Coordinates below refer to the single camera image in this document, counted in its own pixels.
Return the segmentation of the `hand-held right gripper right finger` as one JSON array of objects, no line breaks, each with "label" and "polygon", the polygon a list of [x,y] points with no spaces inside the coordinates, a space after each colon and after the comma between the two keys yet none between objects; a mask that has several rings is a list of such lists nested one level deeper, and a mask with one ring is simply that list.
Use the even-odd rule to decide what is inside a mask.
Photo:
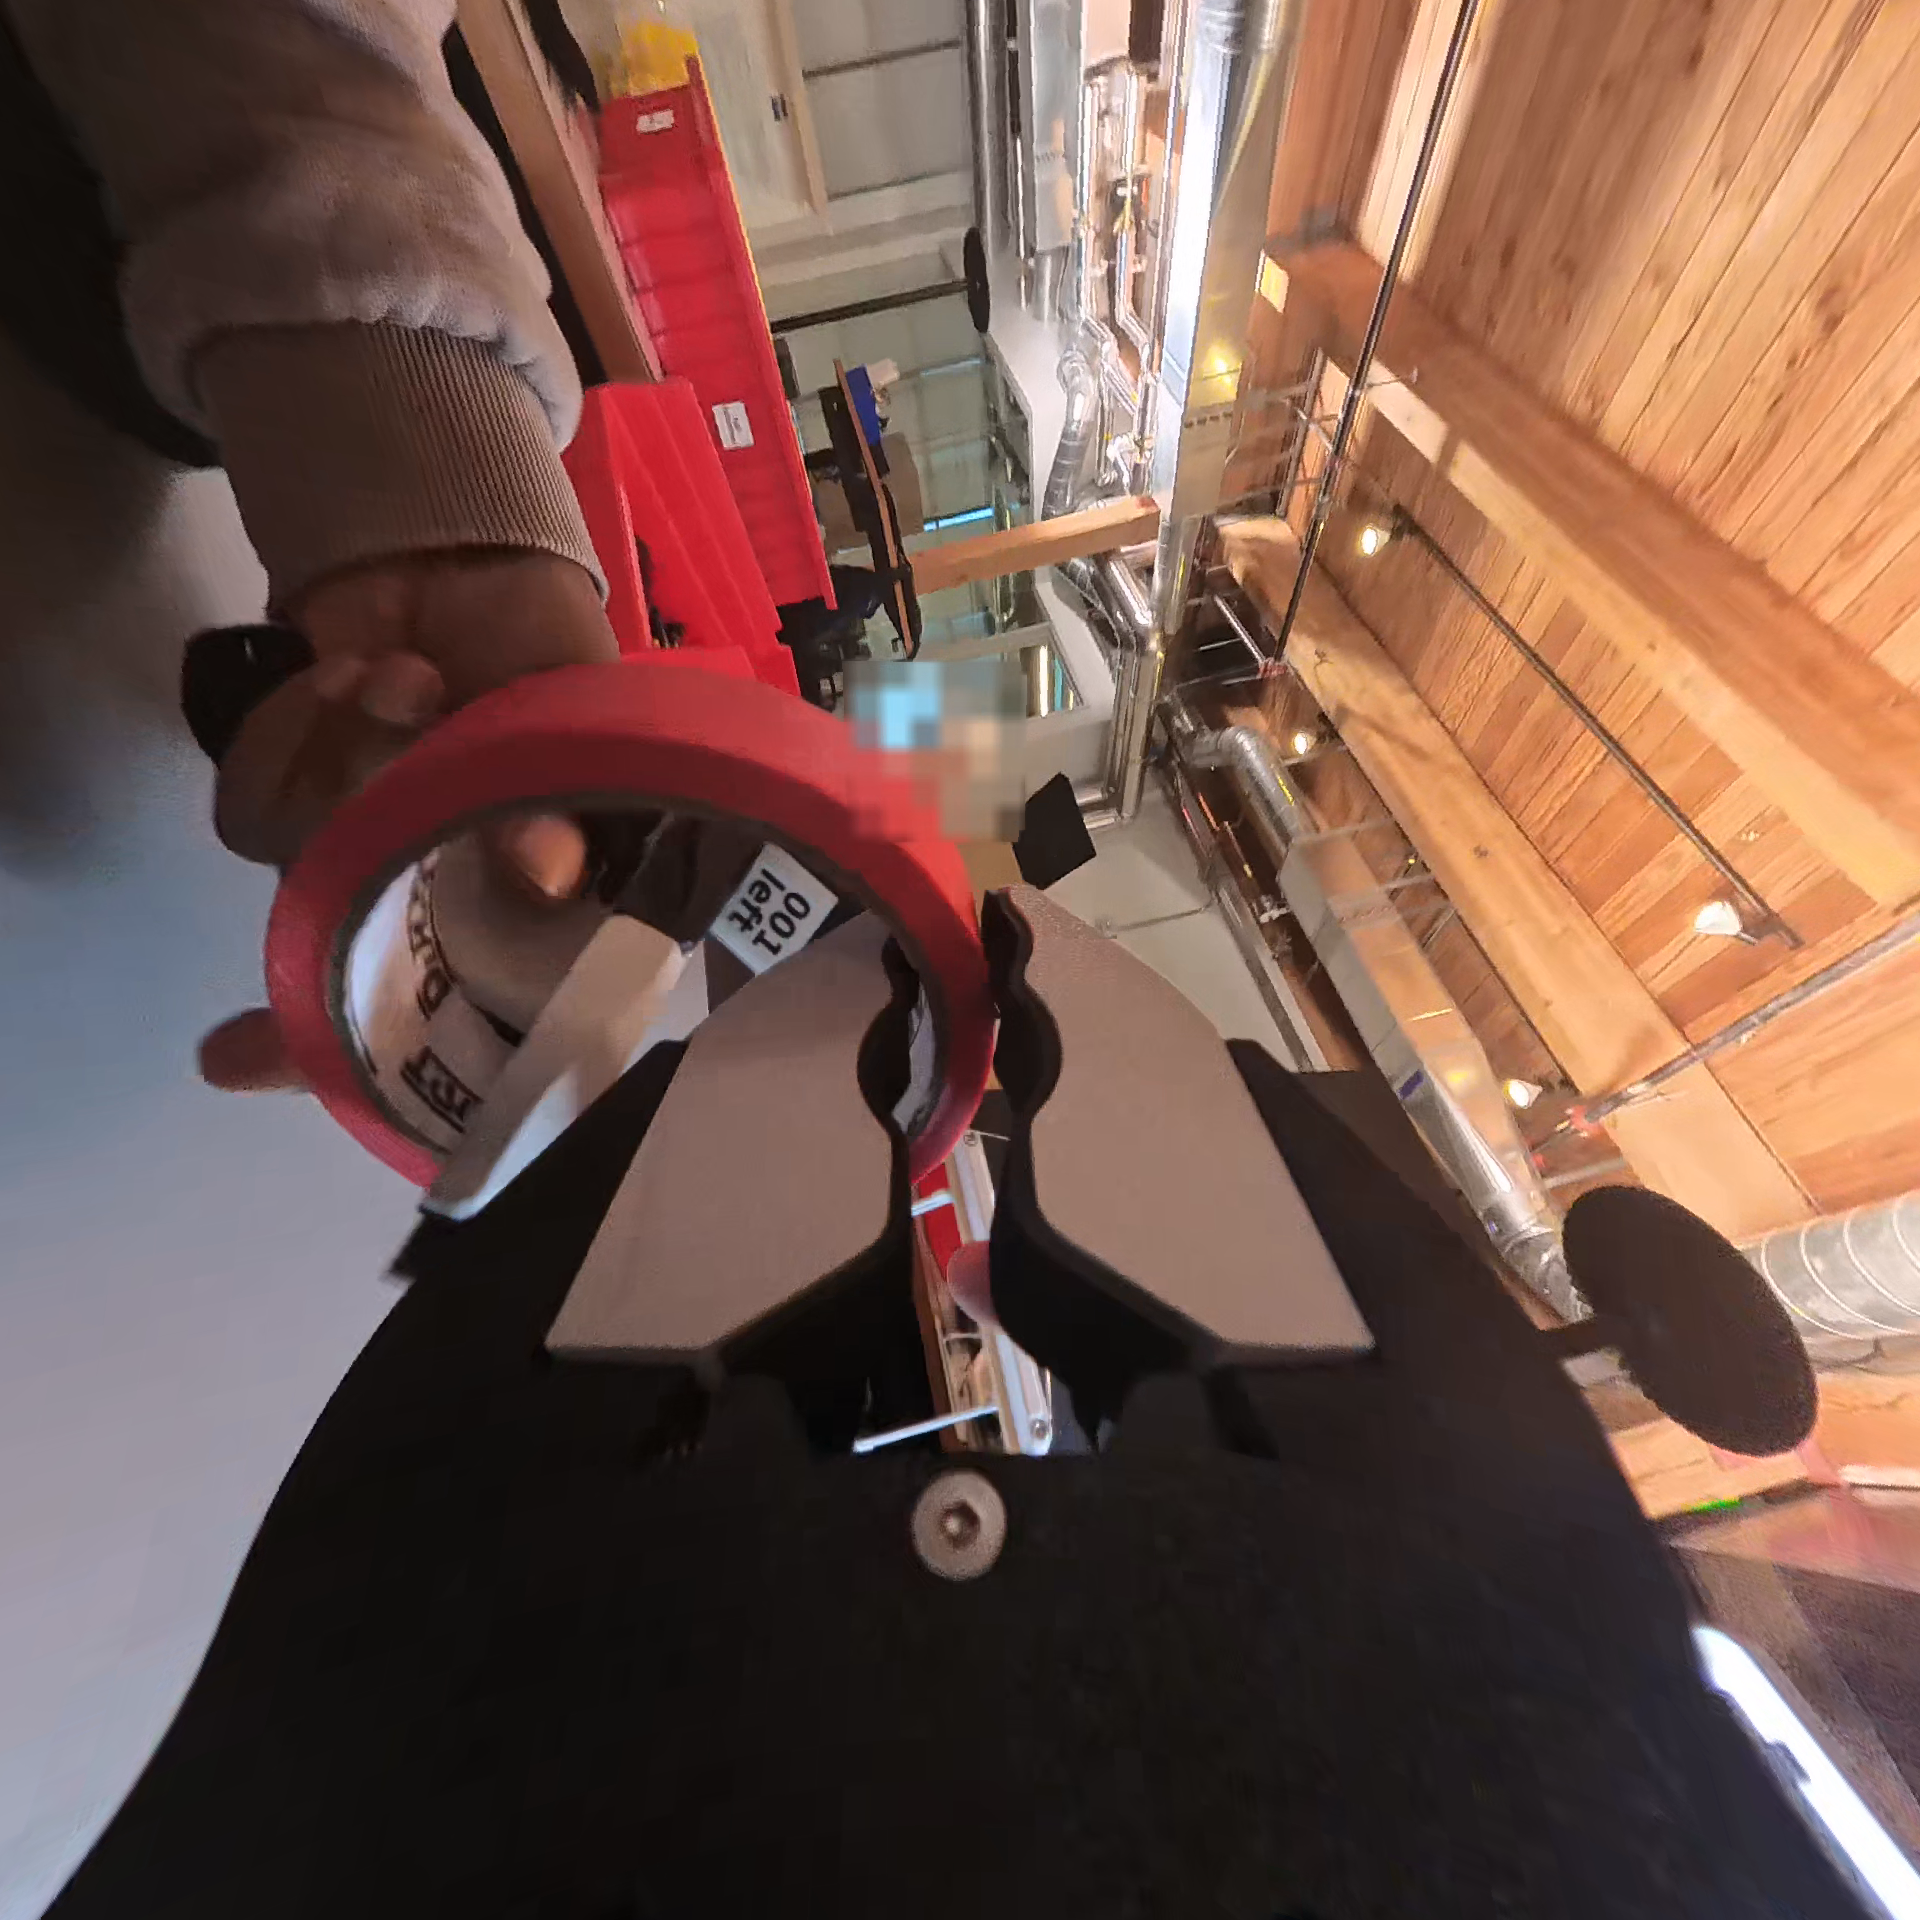
[{"label": "hand-held right gripper right finger", "polygon": [[1088,1437],[1159,1375],[1376,1355],[1233,1045],[1161,970],[1019,882],[981,905],[1010,1134],[993,1307]]}]

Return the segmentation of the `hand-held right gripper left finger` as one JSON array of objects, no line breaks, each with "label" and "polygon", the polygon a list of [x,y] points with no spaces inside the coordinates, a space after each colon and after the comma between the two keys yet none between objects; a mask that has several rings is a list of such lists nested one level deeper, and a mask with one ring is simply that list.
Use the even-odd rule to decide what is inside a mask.
[{"label": "hand-held right gripper left finger", "polygon": [[895,1119],[915,977],[823,936],[690,1032],[546,1333],[561,1360],[780,1382],[850,1448],[909,1313]]}]

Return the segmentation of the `red tape roll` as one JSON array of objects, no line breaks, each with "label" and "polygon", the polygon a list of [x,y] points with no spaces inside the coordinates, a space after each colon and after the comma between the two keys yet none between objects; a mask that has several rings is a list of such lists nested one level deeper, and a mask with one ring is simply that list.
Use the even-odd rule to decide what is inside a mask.
[{"label": "red tape roll", "polygon": [[444,1150],[378,1087],[346,1010],[346,957],[395,875],[505,811],[639,802],[732,817],[876,912],[919,976],[938,1083],[907,1138],[927,1178],[988,1086],[995,1001],[960,847],[903,754],[754,679],[644,654],[520,679],[435,723],[304,839],[264,944],[272,1013],[325,1112],[380,1166],[429,1185]]}]

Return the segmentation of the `red plastic bin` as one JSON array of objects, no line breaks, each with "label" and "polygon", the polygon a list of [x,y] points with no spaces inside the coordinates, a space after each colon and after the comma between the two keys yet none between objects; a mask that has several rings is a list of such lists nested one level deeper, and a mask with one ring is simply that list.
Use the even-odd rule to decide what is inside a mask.
[{"label": "red plastic bin", "polygon": [[666,654],[800,697],[775,595],[687,379],[589,385],[563,461],[620,654]]},{"label": "red plastic bin", "polygon": [[613,101],[596,182],[615,250],[666,377],[684,381],[777,607],[833,578],[800,431],[700,57],[687,77]]}]

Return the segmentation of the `black square sheet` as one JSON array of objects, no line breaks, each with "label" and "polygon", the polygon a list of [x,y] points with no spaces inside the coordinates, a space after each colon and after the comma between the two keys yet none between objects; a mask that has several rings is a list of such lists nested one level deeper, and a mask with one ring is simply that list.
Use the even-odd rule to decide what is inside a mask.
[{"label": "black square sheet", "polygon": [[1097,857],[1088,815],[1066,771],[1036,786],[1024,800],[1013,857],[1019,879],[1041,891],[1056,887]]}]

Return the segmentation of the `standing desk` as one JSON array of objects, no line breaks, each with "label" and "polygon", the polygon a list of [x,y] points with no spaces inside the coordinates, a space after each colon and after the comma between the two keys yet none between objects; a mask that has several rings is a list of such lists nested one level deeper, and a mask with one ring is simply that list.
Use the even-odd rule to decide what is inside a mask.
[{"label": "standing desk", "polygon": [[835,358],[833,384],[819,387],[819,399],[833,466],[848,497],[853,526],[872,547],[872,569],[884,592],[883,603],[897,624],[901,656],[917,659],[922,654],[922,601],[881,453],[881,410],[874,384],[861,367],[850,369]]}]

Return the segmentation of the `black fuzzy round disc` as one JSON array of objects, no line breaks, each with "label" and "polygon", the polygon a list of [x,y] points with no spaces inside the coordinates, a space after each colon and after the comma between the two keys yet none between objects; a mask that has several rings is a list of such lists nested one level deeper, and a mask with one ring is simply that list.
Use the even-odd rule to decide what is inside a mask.
[{"label": "black fuzzy round disc", "polygon": [[1818,1425],[1804,1337],[1763,1272],[1708,1219],[1640,1185],[1585,1190],[1563,1257],[1589,1313],[1545,1334],[1561,1358],[1616,1352],[1668,1421],[1736,1455],[1783,1455]]}]

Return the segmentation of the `black floor lamp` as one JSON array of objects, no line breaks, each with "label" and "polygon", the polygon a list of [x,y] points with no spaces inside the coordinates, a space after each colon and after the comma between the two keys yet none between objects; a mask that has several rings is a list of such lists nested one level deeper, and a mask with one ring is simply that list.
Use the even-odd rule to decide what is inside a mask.
[{"label": "black floor lamp", "polygon": [[768,319],[772,335],[781,337],[794,331],[839,326],[853,319],[876,319],[895,314],[915,305],[938,304],[944,299],[962,299],[973,331],[985,333],[993,325],[993,275],[989,257],[981,229],[972,226],[962,234],[962,270],[955,275],[936,278],[923,285],[892,293],[868,294],[839,304],[805,309]]}]

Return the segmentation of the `yellow plastic bin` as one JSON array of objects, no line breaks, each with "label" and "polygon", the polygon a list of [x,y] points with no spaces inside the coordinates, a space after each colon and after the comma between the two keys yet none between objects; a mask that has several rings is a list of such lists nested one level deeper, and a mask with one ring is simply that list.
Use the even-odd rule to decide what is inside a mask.
[{"label": "yellow plastic bin", "polygon": [[687,9],[664,1],[615,5],[604,55],[604,94],[610,101],[677,89],[700,55],[700,39]]}]

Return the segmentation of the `white ceiling light panel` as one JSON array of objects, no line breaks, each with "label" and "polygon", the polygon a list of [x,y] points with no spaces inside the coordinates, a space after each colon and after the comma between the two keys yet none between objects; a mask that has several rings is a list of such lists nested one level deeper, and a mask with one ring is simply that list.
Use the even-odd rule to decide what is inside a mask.
[{"label": "white ceiling light panel", "polygon": [[1916,1917],[1914,1847],[1861,1791],[1866,1765],[1845,1767],[1841,1745],[1751,1650],[1715,1624],[1692,1630],[1708,1683],[1736,1709],[1797,1813],[1853,1883],[1868,1914]]}]

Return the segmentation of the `shiny metal pipe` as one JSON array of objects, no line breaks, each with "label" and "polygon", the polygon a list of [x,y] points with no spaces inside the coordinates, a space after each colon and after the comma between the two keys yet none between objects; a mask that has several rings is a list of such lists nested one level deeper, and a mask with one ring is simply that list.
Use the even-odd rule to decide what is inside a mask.
[{"label": "shiny metal pipe", "polygon": [[1106,758],[1083,797],[1093,825],[1128,825],[1141,809],[1199,541],[1224,497],[1308,14],[1299,1],[1168,5],[1159,226],[1128,426],[1128,496],[1159,506],[1159,530],[1146,584],[1119,559],[1093,563],[1095,603],[1119,629]]}]

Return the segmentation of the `rectangular metal duct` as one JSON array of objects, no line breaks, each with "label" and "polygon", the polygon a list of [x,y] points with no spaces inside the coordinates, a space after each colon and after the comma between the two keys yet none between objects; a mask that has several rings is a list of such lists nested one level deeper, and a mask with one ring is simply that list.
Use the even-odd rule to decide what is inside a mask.
[{"label": "rectangular metal duct", "polygon": [[1407,1095],[1445,1079],[1473,1027],[1353,839],[1293,839],[1281,879],[1332,994],[1392,1089]]}]

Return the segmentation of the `grey elbow air duct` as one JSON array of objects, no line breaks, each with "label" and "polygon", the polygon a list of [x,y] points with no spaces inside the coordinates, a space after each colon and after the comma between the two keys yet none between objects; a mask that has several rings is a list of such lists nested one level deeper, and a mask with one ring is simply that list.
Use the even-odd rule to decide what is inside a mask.
[{"label": "grey elbow air duct", "polygon": [[1233,779],[1256,825],[1281,850],[1303,843],[1315,819],[1281,752],[1257,726],[1192,726],[1180,755],[1195,771]]}]

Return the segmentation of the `wooden support post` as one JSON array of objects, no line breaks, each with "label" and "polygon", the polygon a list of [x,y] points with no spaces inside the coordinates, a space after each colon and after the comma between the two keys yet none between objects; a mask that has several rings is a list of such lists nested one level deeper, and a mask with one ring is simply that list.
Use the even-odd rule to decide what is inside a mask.
[{"label": "wooden support post", "polygon": [[1119,496],[1017,528],[936,544],[912,562],[917,595],[1093,559],[1155,538],[1161,506],[1152,496]]}]

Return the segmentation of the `silver spiral air duct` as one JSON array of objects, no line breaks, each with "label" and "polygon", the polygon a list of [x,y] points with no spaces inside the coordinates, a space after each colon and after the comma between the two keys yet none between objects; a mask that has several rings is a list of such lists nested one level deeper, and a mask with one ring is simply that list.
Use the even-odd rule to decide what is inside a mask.
[{"label": "silver spiral air duct", "polygon": [[1818,1350],[1919,1337],[1919,1190],[1770,1232],[1745,1257]]}]

